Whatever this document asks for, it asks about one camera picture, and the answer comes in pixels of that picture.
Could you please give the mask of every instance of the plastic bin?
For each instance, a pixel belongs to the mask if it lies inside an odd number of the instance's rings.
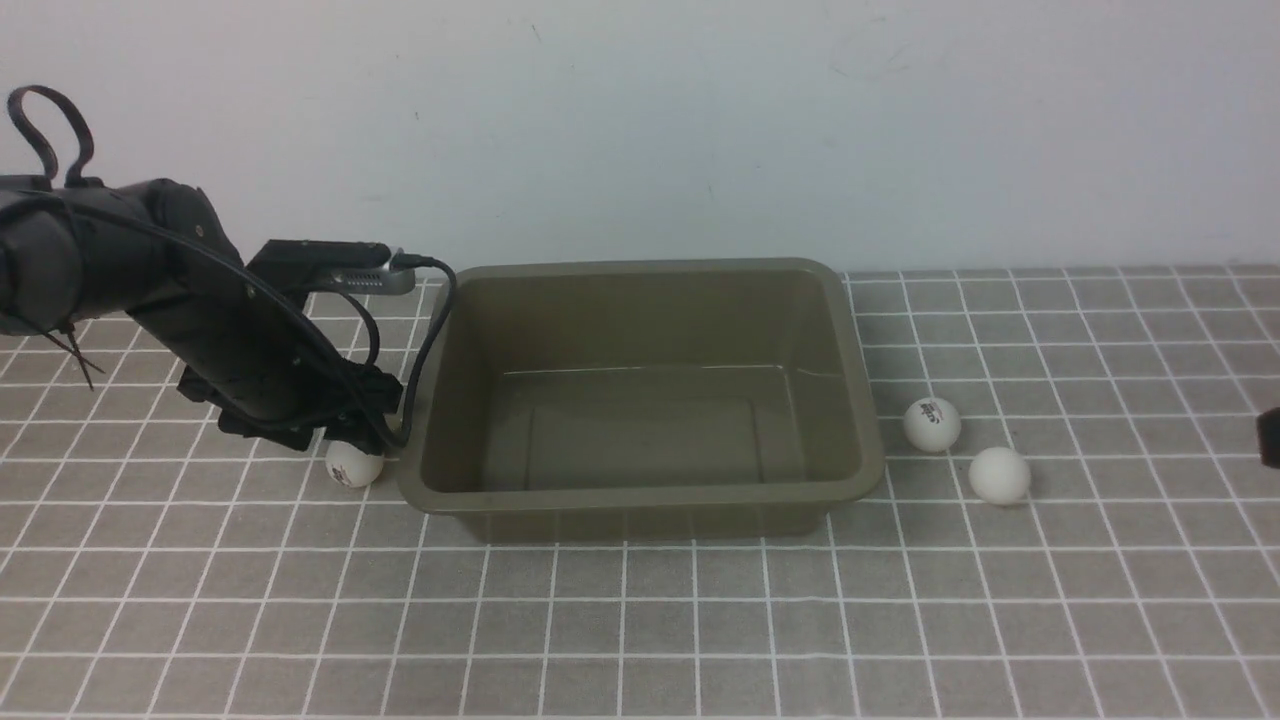
[[[804,534],[881,480],[840,278],[808,260],[460,273],[399,462],[483,542]]]

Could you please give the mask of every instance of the ping pong ball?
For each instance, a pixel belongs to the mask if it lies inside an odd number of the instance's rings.
[[[1032,487],[1032,468],[1007,447],[988,447],[969,465],[969,486],[992,505],[1012,505]]]
[[[960,413],[941,397],[916,400],[902,416],[906,439],[924,452],[942,452],[960,437]]]
[[[333,441],[324,454],[324,466],[338,484],[362,488],[378,479],[387,460],[381,455],[365,455],[356,446]]]

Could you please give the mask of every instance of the wire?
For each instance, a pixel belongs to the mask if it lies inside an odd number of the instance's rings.
[[[27,119],[27,111],[22,108],[22,99],[28,92],[35,92],[51,100],[63,111],[63,118],[67,119],[67,123],[72,126],[76,141],[79,143],[79,158],[76,158],[76,163],[67,170],[67,187],[86,184],[84,178],[81,177],[81,172],[93,159],[93,135],[88,131],[84,115],[81,115],[79,109],[76,108],[76,104],[69,97],[51,87],[28,85],[9,94],[9,101],[6,102],[9,119],[13,122],[13,127],[18,128],[27,145],[31,145],[31,149],[36,151],[40,164],[45,167],[45,179],[50,182],[58,177],[58,155],[54,152],[54,147],[49,145],[49,140]]]
[[[140,220],[134,220],[133,218],[118,215],[108,210],[100,210],[90,205],[70,202],[67,199],[59,197],[51,192],[38,192],[38,191],[28,192],[27,197],[24,197],[23,200],[13,202],[6,208],[4,208],[3,210],[0,210],[0,222],[4,222],[10,215],[17,215],[19,211],[24,211],[28,208],[37,208],[46,205],[63,209],[69,215],[72,213],[72,209],[74,209],[74,211],[81,214],[82,217],[93,218],[106,223],[113,223],[115,225],[141,232],[143,234],[150,234],[152,237],[166,240],[232,272],[238,278],[244,281],[255,291],[261,292],[266,297],[274,300],[276,305],[279,305],[280,309],[284,311],[285,316],[292,322],[292,324],[298,331],[301,331],[302,334],[305,334],[307,340],[310,340],[320,350],[320,354],[325,356],[325,360],[329,361],[334,373],[338,375],[338,382],[342,383],[343,389],[346,389],[347,393],[351,396],[352,401],[356,404],[360,413],[365,416],[366,420],[369,420],[370,427],[374,429],[375,433],[378,433],[379,439],[381,439],[385,445],[392,447],[404,447],[408,443],[408,436],[413,424],[413,405],[417,398],[417,384],[422,374],[422,368],[426,364],[426,354],[430,350],[431,343],[435,342],[436,336],[439,336],[440,329],[444,325],[444,320],[448,318],[449,310],[452,310],[453,307],[453,296],[457,292],[457,275],[444,263],[434,258],[422,258],[422,256],[407,256],[403,259],[402,263],[402,266],[404,268],[422,266],[422,268],[435,268],[442,270],[445,274],[445,277],[448,277],[449,292],[445,296],[443,305],[440,306],[440,313],[435,318],[431,318],[431,324],[428,328],[426,337],[422,340],[422,346],[419,350],[417,357],[413,361],[413,369],[410,373],[408,387],[406,388],[406,400],[404,400],[404,409],[402,413],[401,428],[399,432],[397,433],[387,425],[387,418],[383,416],[383,414],[378,411],[376,407],[372,406],[369,397],[360,388],[360,383],[351,373],[351,369],[347,366],[346,359],[343,359],[342,355],[338,354],[338,348],[335,348],[333,343],[329,341],[329,338],[326,338],[324,333],[320,332],[320,328],[317,328],[315,323],[311,322],[310,318],[303,315],[292,302],[289,302],[289,300],[285,299],[280,293],[280,291],[275,290],[274,287],[264,282],[253,273],[250,273],[243,266],[232,263],[230,260],[215,252],[214,250],[210,250],[209,247],[205,247],[204,245],[182,234],[169,232]]]
[[[378,332],[378,322],[374,320],[374,315],[369,311],[369,309],[361,305],[360,301],[356,300],[349,292],[319,283],[296,284],[293,287],[287,287],[280,292],[332,292],[333,295],[342,296],[343,300],[349,302],[351,306],[356,309],[356,314],[360,315],[360,320],[365,323],[365,331],[369,332],[369,356],[365,357],[365,365],[378,363],[378,351],[383,345],[383,336]]]
[[[440,334],[440,329],[444,328],[444,320],[449,318],[449,313],[453,310],[453,299],[458,293],[458,275],[453,273],[453,268],[435,258],[403,255],[396,264],[403,268],[435,268],[444,273],[444,277],[449,282],[449,290],[444,296],[444,302],[440,304],[440,311],[431,318],[431,324],[426,328],[426,337],[422,338],[422,347],[419,348],[417,357],[413,359],[413,369],[408,373],[408,384],[404,388],[404,410],[401,416],[401,432],[407,445],[410,430],[413,428],[413,405],[416,405],[417,400],[417,382],[422,377],[422,368],[426,366],[426,354],[435,342],[435,337]]]
[[[84,382],[88,383],[88,388],[90,389],[93,389],[93,378],[91,378],[88,375],[88,369],[93,368],[95,370],[99,372],[99,374],[105,374],[105,372],[102,370],[102,368],[99,368],[97,364],[95,364],[88,357],[84,357],[84,354],[81,352],[79,343],[76,342],[76,328],[73,325],[69,325],[69,327],[67,327],[67,328],[63,329],[63,334],[65,334],[67,340],[70,342],[70,345],[68,346],[63,341],[60,341],[56,337],[54,337],[54,333],[51,333],[49,331],[40,329],[38,327],[36,327],[36,323],[32,323],[27,318],[23,318],[22,315],[19,315],[19,314],[17,314],[17,313],[14,313],[12,310],[0,310],[0,313],[4,313],[5,315],[13,318],[14,320],[18,320],[19,323],[27,325],[28,328],[31,328],[31,332],[40,334],[41,337],[44,337],[49,342],[51,342],[51,343],[56,345],[58,347],[60,347],[61,350],[69,352],[70,356],[74,357],[77,363],[79,363],[81,373],[84,375]]]

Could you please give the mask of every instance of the gray tile pattern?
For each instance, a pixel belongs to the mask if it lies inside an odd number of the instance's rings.
[[[221,436],[132,322],[0,345],[0,719],[1280,716],[1280,268],[850,275],[886,484],[808,538],[486,550]],[[434,287],[372,299],[404,372]],[[349,309],[312,315],[364,347]],[[901,442],[928,393],[955,452]],[[1030,456],[995,509],[970,456]]]

